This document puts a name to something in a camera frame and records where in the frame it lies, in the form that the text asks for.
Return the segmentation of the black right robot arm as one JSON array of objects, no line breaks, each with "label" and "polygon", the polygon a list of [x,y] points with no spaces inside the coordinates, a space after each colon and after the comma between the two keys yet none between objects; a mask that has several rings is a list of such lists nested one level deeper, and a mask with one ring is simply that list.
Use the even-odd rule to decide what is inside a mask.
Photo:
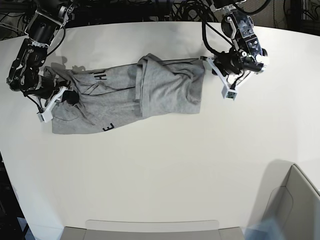
[{"label": "black right robot arm", "polygon": [[41,76],[40,68],[53,52],[48,48],[56,34],[66,31],[66,23],[72,18],[76,0],[38,0],[35,13],[25,28],[27,38],[22,42],[16,59],[12,62],[6,83],[14,92],[34,101],[40,113],[45,111],[41,100],[55,103],[58,93],[61,102],[74,105],[79,102],[79,94],[67,80],[54,80]]}]

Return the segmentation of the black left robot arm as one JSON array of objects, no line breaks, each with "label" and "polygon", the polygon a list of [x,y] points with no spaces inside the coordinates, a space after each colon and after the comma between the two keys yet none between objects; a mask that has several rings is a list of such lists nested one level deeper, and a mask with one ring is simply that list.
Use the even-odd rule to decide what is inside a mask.
[{"label": "black left robot arm", "polygon": [[227,52],[213,49],[207,39],[208,22],[202,21],[202,41],[206,49],[213,54],[201,57],[212,69],[212,73],[222,80],[224,86],[235,91],[251,74],[262,73],[269,61],[267,51],[261,47],[254,33],[251,16],[258,14],[269,4],[267,0],[259,9],[247,12],[240,8],[240,0],[214,0],[216,11],[223,11],[221,29],[223,37],[230,40],[231,48]]}]

